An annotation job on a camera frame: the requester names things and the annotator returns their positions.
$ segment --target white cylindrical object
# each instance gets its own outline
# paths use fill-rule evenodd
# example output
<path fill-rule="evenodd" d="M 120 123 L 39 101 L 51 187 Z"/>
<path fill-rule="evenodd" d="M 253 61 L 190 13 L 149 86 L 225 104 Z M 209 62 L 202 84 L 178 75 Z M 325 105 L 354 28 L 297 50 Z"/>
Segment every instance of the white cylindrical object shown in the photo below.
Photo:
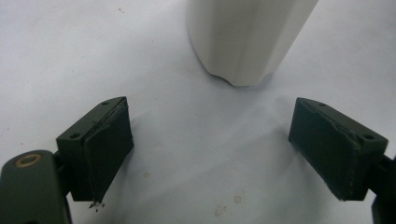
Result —
<path fill-rule="evenodd" d="M 234 86 L 273 73 L 318 0 L 190 0 L 191 42 L 206 70 Z"/>

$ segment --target white cup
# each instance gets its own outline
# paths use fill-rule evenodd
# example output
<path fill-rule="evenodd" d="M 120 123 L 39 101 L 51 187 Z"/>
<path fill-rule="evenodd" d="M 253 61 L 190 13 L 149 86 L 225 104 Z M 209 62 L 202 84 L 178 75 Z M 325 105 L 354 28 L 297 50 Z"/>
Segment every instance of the white cup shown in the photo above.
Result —
<path fill-rule="evenodd" d="M 191 42 L 206 70 L 234 86 L 278 68 L 318 0 L 190 0 Z"/>

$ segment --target dust speck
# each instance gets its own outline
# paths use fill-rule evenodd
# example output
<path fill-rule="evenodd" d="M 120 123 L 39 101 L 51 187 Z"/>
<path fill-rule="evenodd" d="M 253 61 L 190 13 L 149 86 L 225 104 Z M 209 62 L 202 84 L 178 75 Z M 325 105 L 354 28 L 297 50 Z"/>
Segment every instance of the dust speck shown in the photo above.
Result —
<path fill-rule="evenodd" d="M 233 201 L 234 201 L 235 203 L 241 203 L 241 202 L 242 202 L 242 197 L 239 196 L 239 195 L 235 195 L 235 196 L 233 197 Z"/>
<path fill-rule="evenodd" d="M 226 206 L 218 205 L 216 207 L 215 216 L 220 217 L 227 210 Z"/>

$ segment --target white table surface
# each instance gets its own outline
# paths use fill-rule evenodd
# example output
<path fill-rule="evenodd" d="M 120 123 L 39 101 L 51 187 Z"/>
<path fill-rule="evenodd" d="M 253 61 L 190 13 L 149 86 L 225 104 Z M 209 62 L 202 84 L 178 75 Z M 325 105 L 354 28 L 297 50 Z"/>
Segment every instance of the white table surface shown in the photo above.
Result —
<path fill-rule="evenodd" d="M 200 64 L 186 0 L 0 2 L 0 165 L 57 150 L 100 102 L 127 96 L 134 155 L 105 208 L 74 223 L 372 223 L 288 141 L 296 97 L 387 137 L 396 154 L 396 1 L 320 0 L 280 67 L 235 88 Z"/>

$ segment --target white bottle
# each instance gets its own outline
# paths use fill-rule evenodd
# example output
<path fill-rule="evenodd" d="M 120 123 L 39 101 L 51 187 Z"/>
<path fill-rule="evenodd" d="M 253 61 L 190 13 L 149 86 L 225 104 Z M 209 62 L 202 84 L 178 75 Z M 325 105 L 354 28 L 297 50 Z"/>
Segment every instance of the white bottle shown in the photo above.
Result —
<path fill-rule="evenodd" d="M 318 0 L 190 0 L 191 42 L 206 70 L 259 84 L 282 62 Z"/>

